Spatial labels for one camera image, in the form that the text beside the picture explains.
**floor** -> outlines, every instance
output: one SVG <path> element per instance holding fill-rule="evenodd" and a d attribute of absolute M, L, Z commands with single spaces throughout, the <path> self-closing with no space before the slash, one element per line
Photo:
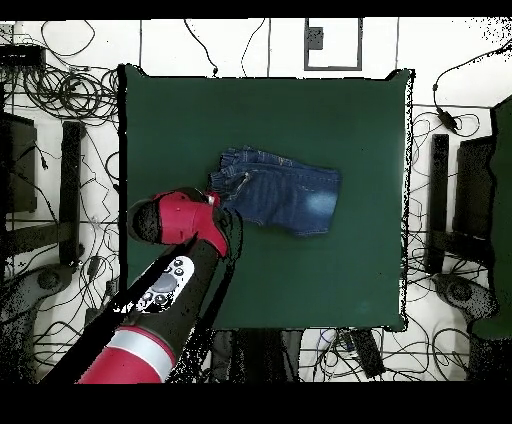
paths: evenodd
<path fill-rule="evenodd" d="M 416 144 L 413 152 L 415 163 L 411 175 L 409 224 L 410 229 L 416 231 L 424 228 L 426 219 L 428 176 L 423 174 L 428 173 L 430 131 L 440 124 L 432 113 L 435 111 L 432 85 L 441 72 L 498 48 L 510 38 L 511 31 L 510 22 L 499 18 L 365 18 L 361 71 L 305 72 L 303 18 L 192 19 L 188 23 L 207 47 L 211 62 L 218 68 L 219 77 L 385 78 L 393 69 L 414 69 L 413 118 Z M 61 59 L 75 66 L 114 69 L 119 63 L 131 63 L 140 65 L 148 75 L 213 75 L 213 66 L 207 60 L 205 51 L 187 31 L 182 20 L 89 21 L 89 24 L 90 27 L 85 21 L 51 21 L 44 26 L 42 32 L 43 22 L 18 22 L 13 37 L 16 42 L 45 42 L 60 54 Z M 325 50 L 330 46 L 330 52 L 336 54 L 336 46 L 342 43 L 332 41 L 332 37 L 328 39 L 329 34 L 333 34 L 327 32 L 332 22 L 322 19 L 314 21 L 312 18 L 310 26 L 314 25 L 325 26 Z M 7 40 L 0 38 L 0 42 L 11 40 L 11 34 L 4 34 L 4 37 Z M 65 56 L 86 45 L 80 53 Z M 327 53 L 321 60 L 317 54 L 315 60 L 329 64 L 331 59 L 328 54 L 331 53 Z M 51 65 L 63 68 L 53 55 L 49 54 L 47 60 Z M 90 74 L 100 77 L 104 72 L 92 69 Z M 489 108 L 508 97 L 511 92 L 512 61 L 504 55 L 495 55 L 443 76 L 439 83 L 437 102 L 453 116 L 461 116 L 462 134 L 468 138 L 478 138 L 491 134 Z M 58 158 L 62 139 L 61 123 L 59 119 L 33 108 L 31 101 L 22 93 L 15 94 L 14 105 L 11 107 L 15 114 L 36 122 L 38 147 L 45 152 L 48 164 L 47 170 L 37 167 L 36 184 L 45 193 L 52 209 L 58 212 L 59 193 L 55 189 L 55 181 L 60 178 Z M 85 309 L 92 304 L 100 304 L 106 282 L 119 273 L 116 255 L 119 248 L 118 235 L 115 228 L 119 202 L 104 167 L 107 158 L 119 149 L 116 120 L 113 121 L 100 126 L 88 126 L 87 136 L 82 143 L 85 166 L 82 166 L 81 180 L 82 183 L 89 181 L 82 188 L 80 238 L 86 251 L 84 262 L 92 252 L 105 260 L 90 296 L 82 296 L 82 283 L 75 278 L 67 290 L 43 303 L 35 329 L 35 334 L 45 335 L 36 346 L 39 352 L 37 359 L 46 363 L 39 365 L 40 375 L 44 375 L 51 364 L 65 353 L 69 344 L 76 340 L 74 330 L 79 331 L 83 327 Z M 102 123 L 98 120 L 88 122 Z M 443 128 L 437 128 L 435 132 L 446 133 Z M 453 153 L 461 139 L 453 134 L 450 136 L 450 174 L 456 174 L 457 165 Z M 117 175 L 118 165 L 117 155 L 114 155 L 108 165 L 111 175 Z M 453 197 L 450 193 L 455 193 L 455 182 L 456 175 L 449 179 L 449 197 Z M 39 193 L 38 204 L 41 206 L 34 213 L 17 213 L 8 217 L 9 229 L 52 222 L 51 213 Z M 450 226 L 453 202 L 448 205 L 448 214 Z M 422 234 L 415 235 L 415 238 L 410 239 L 410 252 L 414 248 L 421 249 Z M 421 253 L 418 249 L 415 252 L 415 255 Z M 57 250 L 19 255 L 6 269 L 5 275 L 18 272 L 32 258 L 31 267 L 54 262 Z M 456 260 L 447 258 L 444 266 L 449 271 L 456 264 Z M 476 264 L 460 265 L 457 264 L 456 268 L 459 272 L 477 270 Z M 479 270 L 467 275 L 480 284 L 487 284 L 485 271 Z M 407 330 L 401 333 L 374 330 L 377 343 L 379 346 L 382 344 L 384 364 L 390 370 L 382 375 L 383 380 L 465 378 L 460 361 L 467 363 L 468 342 L 463 335 L 452 330 L 439 333 L 435 343 L 438 361 L 434 361 L 436 358 L 431 345 L 434 335 L 450 328 L 465 331 L 466 326 L 461 313 L 439 300 L 430 291 L 430 280 L 423 277 L 425 274 L 421 271 L 411 271 L 410 279 L 419 281 L 407 290 L 407 314 L 410 317 Z M 306 330 L 300 356 L 301 378 L 306 381 L 367 381 L 353 357 L 346 355 L 342 361 L 338 360 L 330 349 L 333 336 L 334 330 Z M 315 366 L 322 350 L 328 350 L 329 353 L 324 352 L 322 355 L 321 367 Z"/>

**blue jeans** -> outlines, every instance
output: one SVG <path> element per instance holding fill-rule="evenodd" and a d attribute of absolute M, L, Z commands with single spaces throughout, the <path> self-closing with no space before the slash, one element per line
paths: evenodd
<path fill-rule="evenodd" d="M 247 146 L 224 152 L 220 171 L 209 180 L 222 207 L 237 210 L 245 221 L 298 236 L 328 232 L 341 183 L 338 171 Z"/>

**metal frame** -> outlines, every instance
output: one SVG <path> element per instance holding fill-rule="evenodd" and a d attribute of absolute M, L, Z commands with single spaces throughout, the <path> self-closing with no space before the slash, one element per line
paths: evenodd
<path fill-rule="evenodd" d="M 304 70 L 305 71 L 361 71 L 363 69 L 363 18 L 358 18 L 358 45 L 356 66 L 309 66 L 310 30 L 317 29 L 309 26 L 309 18 L 305 19 L 304 26 Z"/>
<path fill-rule="evenodd" d="M 4 115 L 3 108 L 0 109 L 0 119 L 2 115 Z M 85 136 L 85 126 L 81 122 L 71 121 L 65 121 L 62 126 L 59 223 L 7 231 L 6 208 L 2 206 L 0 208 L 0 263 L 4 266 L 8 257 L 54 243 L 59 244 L 61 264 L 74 266 L 78 263 L 80 257 L 80 146 L 81 140 Z M 4 146 L 6 143 L 0 144 L 3 146 L 2 151 L 7 150 L 7 146 Z M 10 180 L 7 162 L 0 163 L 0 171 L 0 187 L 5 195 Z M 3 283 L 4 273 L 2 272 L 0 273 L 0 287 Z"/>

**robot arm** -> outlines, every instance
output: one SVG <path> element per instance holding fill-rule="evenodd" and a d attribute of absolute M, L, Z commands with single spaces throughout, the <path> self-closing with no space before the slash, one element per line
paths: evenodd
<path fill-rule="evenodd" d="M 130 236 L 171 248 L 109 302 L 41 383 L 167 379 L 197 323 L 218 261 L 229 252 L 229 218 L 217 205 L 214 195 L 185 188 L 131 208 Z M 87 365 L 77 366 L 78 358 Z"/>

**jeans pocket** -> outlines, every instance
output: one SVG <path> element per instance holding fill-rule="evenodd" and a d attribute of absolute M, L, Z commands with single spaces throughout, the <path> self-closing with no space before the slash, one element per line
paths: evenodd
<path fill-rule="evenodd" d="M 250 179 L 251 174 L 248 172 L 240 172 L 228 178 L 224 184 L 226 185 L 226 191 L 231 194 L 228 195 L 226 200 L 235 200 L 242 191 L 242 188 L 249 182 Z"/>

